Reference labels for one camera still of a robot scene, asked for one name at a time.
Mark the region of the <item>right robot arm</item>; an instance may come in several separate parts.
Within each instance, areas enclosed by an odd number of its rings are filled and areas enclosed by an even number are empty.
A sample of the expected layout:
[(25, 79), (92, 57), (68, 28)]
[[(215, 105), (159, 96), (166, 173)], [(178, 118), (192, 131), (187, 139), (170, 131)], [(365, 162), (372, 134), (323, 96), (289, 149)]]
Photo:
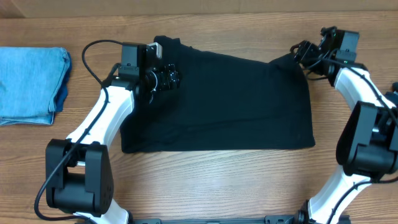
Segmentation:
[(365, 188), (397, 182), (383, 178), (397, 172), (397, 105), (356, 62), (358, 32), (333, 26), (320, 34), (319, 45), (304, 40), (290, 51), (307, 73), (327, 79), (341, 93), (351, 115), (336, 145), (334, 173), (295, 215), (282, 215), (279, 223), (349, 223), (343, 212)]

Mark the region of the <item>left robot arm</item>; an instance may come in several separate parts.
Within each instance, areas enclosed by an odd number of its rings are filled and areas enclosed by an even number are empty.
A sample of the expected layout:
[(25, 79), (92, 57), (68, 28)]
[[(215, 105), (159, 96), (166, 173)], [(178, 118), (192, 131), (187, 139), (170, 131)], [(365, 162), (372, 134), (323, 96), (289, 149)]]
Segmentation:
[(162, 46), (157, 43), (120, 42), (121, 61), (109, 75), (96, 81), (98, 101), (84, 121), (66, 139), (52, 139), (45, 151), (46, 180), (34, 202), (39, 210), (44, 197), (50, 208), (61, 210), (60, 221), (83, 223), (133, 223), (133, 215), (114, 199), (109, 148), (124, 120), (136, 106), (149, 104), (160, 91), (180, 85), (174, 65), (163, 66)]

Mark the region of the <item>black garment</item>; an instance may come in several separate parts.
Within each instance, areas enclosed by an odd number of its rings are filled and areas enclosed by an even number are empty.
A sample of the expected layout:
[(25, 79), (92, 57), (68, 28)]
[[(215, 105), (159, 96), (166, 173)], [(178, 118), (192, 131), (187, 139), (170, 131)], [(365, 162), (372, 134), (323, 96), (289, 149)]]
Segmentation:
[(157, 36), (178, 89), (123, 122), (125, 153), (313, 147), (308, 83), (291, 54), (270, 62), (201, 51)]

